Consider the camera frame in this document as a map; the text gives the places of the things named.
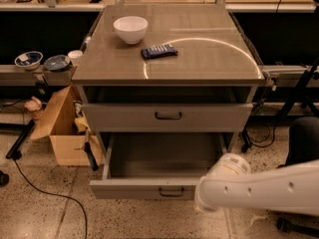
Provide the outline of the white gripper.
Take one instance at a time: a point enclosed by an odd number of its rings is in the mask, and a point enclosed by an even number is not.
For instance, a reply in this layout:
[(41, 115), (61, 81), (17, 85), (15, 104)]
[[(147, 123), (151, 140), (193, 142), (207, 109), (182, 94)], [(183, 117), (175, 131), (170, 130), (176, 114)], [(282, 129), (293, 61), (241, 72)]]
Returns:
[(194, 204), (195, 204), (195, 209), (200, 211), (200, 212), (213, 212), (216, 210), (216, 207), (212, 205), (208, 197), (206, 196), (205, 190), (204, 190), (204, 183), (205, 183), (205, 176), (203, 176), (197, 186), (195, 187), (195, 192), (194, 192)]

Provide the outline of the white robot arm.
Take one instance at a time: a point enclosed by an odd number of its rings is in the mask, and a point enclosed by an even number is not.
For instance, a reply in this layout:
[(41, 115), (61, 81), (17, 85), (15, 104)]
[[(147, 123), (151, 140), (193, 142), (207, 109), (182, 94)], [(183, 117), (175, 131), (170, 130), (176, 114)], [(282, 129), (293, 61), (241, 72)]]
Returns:
[(244, 207), (318, 216), (319, 161), (252, 173), (244, 158), (226, 153), (199, 180), (194, 201), (203, 211)]

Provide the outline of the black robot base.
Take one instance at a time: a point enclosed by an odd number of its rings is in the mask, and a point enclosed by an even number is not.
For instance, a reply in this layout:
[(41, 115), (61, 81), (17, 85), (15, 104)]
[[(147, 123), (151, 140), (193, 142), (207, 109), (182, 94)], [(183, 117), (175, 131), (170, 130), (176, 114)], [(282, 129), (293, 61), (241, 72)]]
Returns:
[(319, 119), (303, 117), (295, 120), (289, 129), (288, 155), (285, 167), (319, 159)]

